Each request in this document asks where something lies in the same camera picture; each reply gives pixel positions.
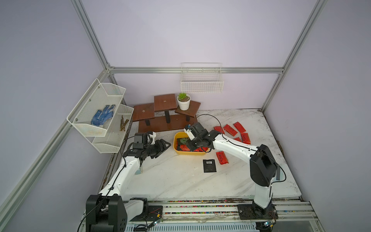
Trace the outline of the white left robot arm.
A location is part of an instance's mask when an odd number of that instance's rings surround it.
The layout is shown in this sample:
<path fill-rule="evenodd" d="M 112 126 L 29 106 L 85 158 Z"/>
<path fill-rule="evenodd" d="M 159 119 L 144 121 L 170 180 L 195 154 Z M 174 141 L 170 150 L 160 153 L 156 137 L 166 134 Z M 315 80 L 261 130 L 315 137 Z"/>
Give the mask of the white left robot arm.
<path fill-rule="evenodd" d="M 122 153 L 118 170 L 108 184 L 86 201 L 86 232 L 124 232 L 127 223 L 148 213 L 147 198 L 131 198 L 125 202 L 124 192 L 147 157 L 158 158 L 171 147 L 164 139 L 156 139 L 155 132 L 136 133 Z"/>

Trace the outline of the black red label tea bag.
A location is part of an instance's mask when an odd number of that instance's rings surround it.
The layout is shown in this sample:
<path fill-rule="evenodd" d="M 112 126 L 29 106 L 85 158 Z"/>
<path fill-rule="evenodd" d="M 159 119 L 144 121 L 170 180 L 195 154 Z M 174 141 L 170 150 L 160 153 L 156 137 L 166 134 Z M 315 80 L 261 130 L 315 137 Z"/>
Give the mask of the black red label tea bag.
<path fill-rule="evenodd" d="M 204 173 L 216 173 L 216 164 L 214 159 L 203 160 L 203 171 Z"/>

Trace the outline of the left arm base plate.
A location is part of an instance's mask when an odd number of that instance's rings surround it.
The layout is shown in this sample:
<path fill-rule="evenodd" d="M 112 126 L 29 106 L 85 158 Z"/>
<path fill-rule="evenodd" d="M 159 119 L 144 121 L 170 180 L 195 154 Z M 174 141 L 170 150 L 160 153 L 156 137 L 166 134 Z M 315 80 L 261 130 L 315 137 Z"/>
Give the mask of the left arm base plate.
<path fill-rule="evenodd" d="M 144 203 L 143 211 L 141 214 L 135 216 L 130 221 L 145 221 L 153 222 L 162 218 L 163 206 L 162 205 L 152 205 L 146 198 L 133 198 L 134 200 L 141 200 Z"/>

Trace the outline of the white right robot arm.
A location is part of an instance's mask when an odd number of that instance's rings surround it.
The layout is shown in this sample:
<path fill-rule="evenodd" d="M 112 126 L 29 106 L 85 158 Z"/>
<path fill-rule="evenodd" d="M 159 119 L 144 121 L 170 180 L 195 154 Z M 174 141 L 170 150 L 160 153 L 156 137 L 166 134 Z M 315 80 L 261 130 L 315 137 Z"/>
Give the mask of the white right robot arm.
<path fill-rule="evenodd" d="M 250 177 L 255 183 L 253 205 L 261 209 L 267 209 L 271 205 L 272 184 L 280 165 L 266 145 L 247 145 L 216 130 L 207 131 L 200 123 L 186 125 L 184 132 L 189 137 L 186 145 L 191 151 L 210 148 L 231 154 L 248 163 Z"/>

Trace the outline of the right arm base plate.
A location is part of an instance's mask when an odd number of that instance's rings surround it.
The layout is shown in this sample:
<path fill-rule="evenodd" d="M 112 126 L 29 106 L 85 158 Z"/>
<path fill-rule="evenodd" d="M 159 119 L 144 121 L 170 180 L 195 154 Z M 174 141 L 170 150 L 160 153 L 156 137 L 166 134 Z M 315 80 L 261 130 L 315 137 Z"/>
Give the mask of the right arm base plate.
<path fill-rule="evenodd" d="M 275 205 L 269 203 L 266 208 L 261 208 L 255 203 L 237 205 L 241 220 L 277 219 Z"/>

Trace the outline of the crinkled red foil tea bag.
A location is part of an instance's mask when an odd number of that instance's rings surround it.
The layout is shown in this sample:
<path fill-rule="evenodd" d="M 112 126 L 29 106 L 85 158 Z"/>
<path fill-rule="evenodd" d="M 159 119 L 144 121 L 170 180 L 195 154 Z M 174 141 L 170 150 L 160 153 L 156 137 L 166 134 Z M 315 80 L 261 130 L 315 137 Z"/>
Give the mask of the crinkled red foil tea bag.
<path fill-rule="evenodd" d="M 216 131 L 218 131 L 218 132 L 220 132 L 222 134 L 225 134 L 225 131 L 224 131 L 224 129 L 221 126 L 215 126 L 214 127 L 214 130 L 216 130 Z"/>

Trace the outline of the red tea bag gold text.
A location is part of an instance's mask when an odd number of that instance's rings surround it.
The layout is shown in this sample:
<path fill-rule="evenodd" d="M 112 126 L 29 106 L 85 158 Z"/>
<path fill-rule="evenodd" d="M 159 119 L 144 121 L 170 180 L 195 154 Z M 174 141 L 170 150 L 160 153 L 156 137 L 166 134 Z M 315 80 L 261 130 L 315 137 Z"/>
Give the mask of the red tea bag gold text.
<path fill-rule="evenodd" d="M 219 152 L 216 152 L 216 156 L 218 158 L 218 161 L 220 163 L 220 165 L 224 165 L 224 164 L 227 164 L 229 163 L 225 153 L 223 151 L 219 151 Z"/>

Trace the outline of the large red tea bag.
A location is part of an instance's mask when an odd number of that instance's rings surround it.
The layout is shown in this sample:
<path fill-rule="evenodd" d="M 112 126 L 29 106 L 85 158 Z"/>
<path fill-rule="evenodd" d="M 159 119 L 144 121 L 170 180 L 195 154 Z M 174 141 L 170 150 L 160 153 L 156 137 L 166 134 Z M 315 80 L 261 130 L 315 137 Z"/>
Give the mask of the large red tea bag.
<path fill-rule="evenodd" d="M 237 131 L 231 127 L 229 124 L 226 124 L 224 127 L 223 127 L 224 131 L 226 131 L 227 133 L 229 133 L 230 135 L 232 136 L 236 136 L 237 135 Z"/>

